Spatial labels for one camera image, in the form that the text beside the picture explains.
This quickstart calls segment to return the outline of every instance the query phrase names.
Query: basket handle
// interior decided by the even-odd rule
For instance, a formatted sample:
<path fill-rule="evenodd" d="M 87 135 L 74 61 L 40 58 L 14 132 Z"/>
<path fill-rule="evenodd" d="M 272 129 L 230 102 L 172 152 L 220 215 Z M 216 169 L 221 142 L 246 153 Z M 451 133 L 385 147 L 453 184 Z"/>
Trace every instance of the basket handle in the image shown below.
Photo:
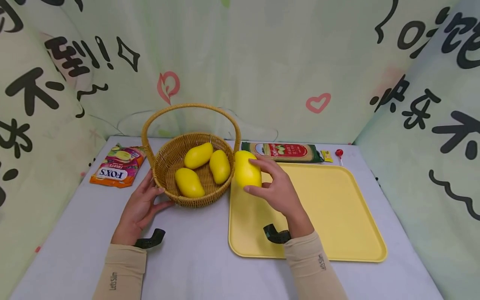
<path fill-rule="evenodd" d="M 152 122 L 159 116 L 171 110 L 179 109 L 179 108 L 206 108 L 206 109 L 216 111 L 224 115 L 225 117 L 227 117 L 227 119 L 230 120 L 230 122 L 232 122 L 233 127 L 235 128 L 235 145 L 233 147 L 233 153 L 239 150 L 240 140 L 241 140 L 240 128 L 237 122 L 235 121 L 235 119 L 231 115 L 227 114 L 223 109 L 220 109 L 208 104 L 203 104 L 203 103 L 183 103 L 183 104 L 172 105 L 154 113 L 151 117 L 148 118 L 147 122 L 145 122 L 145 125 L 142 129 L 142 145 L 146 150 L 147 158 L 148 158 L 148 161 L 150 162 L 151 168 L 154 167 L 153 164 L 155 162 L 155 155 L 153 154 L 152 148 L 150 147 L 150 143 L 148 142 L 148 137 L 147 137 L 148 127 L 150 127 L 150 124 L 152 124 Z"/>

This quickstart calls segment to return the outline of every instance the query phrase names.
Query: white table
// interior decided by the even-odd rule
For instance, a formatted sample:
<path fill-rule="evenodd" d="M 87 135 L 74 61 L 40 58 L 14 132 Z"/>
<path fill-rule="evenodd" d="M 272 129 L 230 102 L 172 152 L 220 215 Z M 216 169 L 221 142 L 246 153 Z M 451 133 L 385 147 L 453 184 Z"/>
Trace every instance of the white table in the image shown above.
<path fill-rule="evenodd" d="M 153 151 L 167 140 L 150 139 Z M 141 145 L 141 140 L 109 138 L 11 299 L 92 297 L 125 203 L 149 169 L 145 161 L 129 188 L 90 184 L 90 176 L 116 143 L 133 146 Z M 355 176 L 388 248 L 388 257 L 380 264 L 332 263 L 349 298 L 442 299 L 359 149 L 351 145 L 316 146 L 332 153 L 344 150 L 343 164 Z M 155 217 L 145 236 L 150 237 L 155 228 L 167 233 L 162 244 L 149 251 L 143 300 L 297 298 L 286 261 L 241 258 L 230 250 L 228 199 L 227 192 L 208 207 L 175 206 Z"/>

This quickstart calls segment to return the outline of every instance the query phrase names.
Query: beige arm sleeve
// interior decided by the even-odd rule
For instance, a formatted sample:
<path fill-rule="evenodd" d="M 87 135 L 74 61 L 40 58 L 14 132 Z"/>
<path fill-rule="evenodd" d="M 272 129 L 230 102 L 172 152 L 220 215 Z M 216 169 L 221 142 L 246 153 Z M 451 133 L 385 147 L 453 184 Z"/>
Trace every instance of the beige arm sleeve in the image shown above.
<path fill-rule="evenodd" d="M 315 231 L 289 240 L 284 248 L 299 300 L 347 299 Z"/>
<path fill-rule="evenodd" d="M 140 300 L 147 252 L 111 244 L 93 300 Z"/>

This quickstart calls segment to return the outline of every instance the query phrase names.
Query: pink heart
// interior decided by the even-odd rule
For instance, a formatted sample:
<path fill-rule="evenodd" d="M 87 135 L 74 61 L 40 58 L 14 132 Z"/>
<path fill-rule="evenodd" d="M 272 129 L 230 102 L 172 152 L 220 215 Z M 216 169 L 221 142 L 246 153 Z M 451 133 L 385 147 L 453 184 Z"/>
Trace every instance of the pink heart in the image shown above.
<path fill-rule="evenodd" d="M 170 86 L 167 85 L 165 87 L 165 91 L 167 92 L 167 94 L 165 94 L 165 92 L 163 91 L 163 86 L 165 85 L 165 81 L 169 77 L 172 77 L 175 80 L 175 86 L 169 92 L 168 90 L 170 89 Z M 167 102 L 169 105 L 171 105 L 170 104 L 170 97 L 175 95 L 176 93 L 178 93 L 178 91 L 180 90 L 180 79 L 179 79 L 179 77 L 172 71 L 165 72 L 163 75 L 162 75 L 162 73 L 160 73 L 160 78 L 158 79 L 158 83 L 156 84 L 156 90 L 158 91 L 158 94 L 160 95 L 160 97 L 162 97 L 162 99 L 165 102 Z"/>
<path fill-rule="evenodd" d="M 331 98 L 332 98 L 332 95 L 330 95 L 330 93 L 323 93 L 318 97 L 308 98 L 307 102 L 305 103 L 305 106 L 308 108 L 309 111 L 319 114 L 325 109 L 325 107 L 327 107 L 328 103 L 330 103 Z M 320 105 L 319 108 L 316 108 L 312 105 L 312 102 L 320 103 L 322 99 L 325 99 L 325 101 L 322 103 L 322 105 Z"/>

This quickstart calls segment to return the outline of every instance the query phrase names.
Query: curtain backdrop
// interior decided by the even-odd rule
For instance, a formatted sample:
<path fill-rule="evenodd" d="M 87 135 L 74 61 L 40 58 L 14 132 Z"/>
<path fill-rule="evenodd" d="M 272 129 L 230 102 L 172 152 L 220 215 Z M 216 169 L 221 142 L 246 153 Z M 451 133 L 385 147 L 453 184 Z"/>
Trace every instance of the curtain backdrop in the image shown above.
<path fill-rule="evenodd" d="M 457 5 L 356 141 L 445 299 L 480 295 L 479 19 Z"/>
<path fill-rule="evenodd" d="M 455 2 L 0 0 L 0 299 L 105 137 L 351 143 Z"/>

